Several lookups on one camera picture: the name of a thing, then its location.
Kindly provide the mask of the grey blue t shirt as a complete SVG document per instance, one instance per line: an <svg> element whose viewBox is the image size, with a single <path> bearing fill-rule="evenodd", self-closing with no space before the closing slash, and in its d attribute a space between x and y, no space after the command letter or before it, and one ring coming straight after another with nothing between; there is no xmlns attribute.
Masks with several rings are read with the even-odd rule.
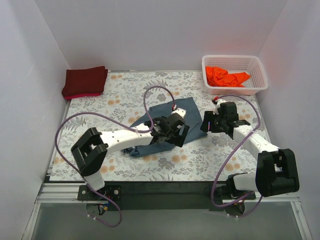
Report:
<svg viewBox="0 0 320 240"><path fill-rule="evenodd" d="M175 103L179 108L186 110L185 122L189 126L189 130L188 134L186 135L184 144L207 136L205 132L200 130L203 120L194 99L192 97L180 98L176 99ZM168 117L172 112L172 104L173 102L170 101L167 103L155 105L150 107L148 112L153 119L156 117ZM160 144L156 143L151 145L129 147L123 149L122 152L124 154L128 154L131 157L138 158L171 151L174 147L174 144L163 142Z"/></svg>

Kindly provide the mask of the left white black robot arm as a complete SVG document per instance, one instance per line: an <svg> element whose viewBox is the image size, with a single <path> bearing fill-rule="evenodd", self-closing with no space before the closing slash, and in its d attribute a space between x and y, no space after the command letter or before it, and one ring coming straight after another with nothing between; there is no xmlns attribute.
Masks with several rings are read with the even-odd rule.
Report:
<svg viewBox="0 0 320 240"><path fill-rule="evenodd" d="M99 132L92 127L72 146L71 153L81 177L90 185L89 194L95 200L101 200L107 193L100 172L106 156L128 148L163 142L182 147L189 128L184 117L178 113L156 117L133 127L133 131L122 129Z"/></svg>

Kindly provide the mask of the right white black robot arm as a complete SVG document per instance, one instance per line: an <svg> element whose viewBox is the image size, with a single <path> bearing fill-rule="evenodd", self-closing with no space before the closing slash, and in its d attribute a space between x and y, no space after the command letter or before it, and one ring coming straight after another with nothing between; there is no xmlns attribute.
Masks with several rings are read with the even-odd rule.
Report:
<svg viewBox="0 0 320 240"><path fill-rule="evenodd" d="M270 197L300 189L294 152L281 149L256 133L248 121L239 118L234 102L216 101L213 111L205 111L200 129L228 135L256 159L255 173L228 176L223 190L230 198L237 199L247 192Z"/></svg>

